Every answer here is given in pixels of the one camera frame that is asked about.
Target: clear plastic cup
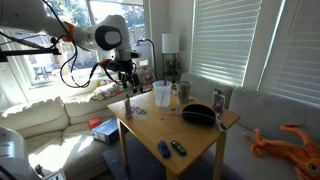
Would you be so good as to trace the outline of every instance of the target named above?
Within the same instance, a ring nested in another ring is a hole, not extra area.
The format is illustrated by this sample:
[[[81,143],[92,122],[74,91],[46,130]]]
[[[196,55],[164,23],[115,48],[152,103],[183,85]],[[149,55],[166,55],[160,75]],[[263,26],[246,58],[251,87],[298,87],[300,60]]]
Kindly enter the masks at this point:
[[[189,94],[190,94],[191,84],[192,83],[189,81],[176,82],[179,104],[180,103],[183,103],[183,104],[189,103]]]
[[[171,85],[170,81],[164,85],[164,81],[155,81],[152,83],[156,105],[158,107],[168,107],[170,104]]]

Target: red box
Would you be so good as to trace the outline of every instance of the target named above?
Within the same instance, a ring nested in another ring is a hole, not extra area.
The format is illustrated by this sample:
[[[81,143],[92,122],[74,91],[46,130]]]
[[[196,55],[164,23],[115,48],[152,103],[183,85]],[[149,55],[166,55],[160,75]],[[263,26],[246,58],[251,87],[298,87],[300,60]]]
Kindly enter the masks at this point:
[[[93,118],[89,120],[89,129],[93,129],[101,124],[101,120],[99,118]]]

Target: white couch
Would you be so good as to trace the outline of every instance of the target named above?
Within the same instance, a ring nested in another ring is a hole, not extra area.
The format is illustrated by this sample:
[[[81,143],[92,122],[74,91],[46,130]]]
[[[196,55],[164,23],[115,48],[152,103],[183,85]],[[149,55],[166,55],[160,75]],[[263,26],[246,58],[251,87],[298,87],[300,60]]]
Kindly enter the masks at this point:
[[[240,120],[227,132],[223,179],[298,179],[293,163],[268,154],[257,158],[250,153],[251,143],[244,138],[243,133],[252,135],[255,128],[259,128],[262,136],[267,139],[284,140],[303,146],[299,136],[279,128],[286,122],[300,123],[301,129],[320,145],[319,108],[277,95],[236,88],[195,74],[184,73],[181,80],[192,82],[192,96],[210,103],[213,89],[220,89],[226,96],[227,108],[241,115]],[[214,154],[215,145],[204,154],[204,159],[213,164]]]
[[[68,180],[87,180],[108,170],[102,153],[110,147],[93,140],[88,120],[109,119],[107,105],[124,98],[121,93],[102,101],[83,96],[23,104],[0,113],[0,126],[24,137],[33,168],[40,164],[45,175],[63,168]]]

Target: table leg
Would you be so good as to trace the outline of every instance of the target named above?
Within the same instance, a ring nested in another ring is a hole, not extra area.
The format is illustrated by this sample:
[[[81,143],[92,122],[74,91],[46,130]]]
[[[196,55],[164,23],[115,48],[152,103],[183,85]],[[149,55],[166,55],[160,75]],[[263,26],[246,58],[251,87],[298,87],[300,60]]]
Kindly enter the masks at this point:
[[[122,122],[118,119],[118,130],[119,130],[119,138],[121,144],[121,152],[123,163],[126,167],[128,167],[128,156],[127,156],[127,144],[126,144],[126,127],[122,124]]]
[[[178,180],[178,176],[175,176],[174,174],[172,174],[172,172],[166,168],[166,176],[167,176],[167,180]]]
[[[226,133],[221,133],[221,135],[217,141],[216,156],[215,156],[214,170],[213,170],[213,179],[214,180],[219,180],[221,178],[226,137],[227,137]]]

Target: orange stuffed toy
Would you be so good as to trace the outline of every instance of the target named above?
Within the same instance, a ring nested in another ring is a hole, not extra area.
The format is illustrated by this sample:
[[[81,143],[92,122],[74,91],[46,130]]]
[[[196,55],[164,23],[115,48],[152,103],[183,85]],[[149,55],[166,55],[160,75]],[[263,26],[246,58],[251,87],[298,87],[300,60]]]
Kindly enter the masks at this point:
[[[255,140],[244,133],[243,135],[251,141],[251,153],[257,157],[263,156],[263,151],[272,155],[285,158],[296,164],[295,170],[300,180],[320,179],[320,148],[301,129],[293,128],[299,126],[296,123],[286,123],[280,126],[281,130],[296,133],[303,141],[304,146],[296,146],[288,142],[278,140],[262,139],[260,130],[254,130]]]

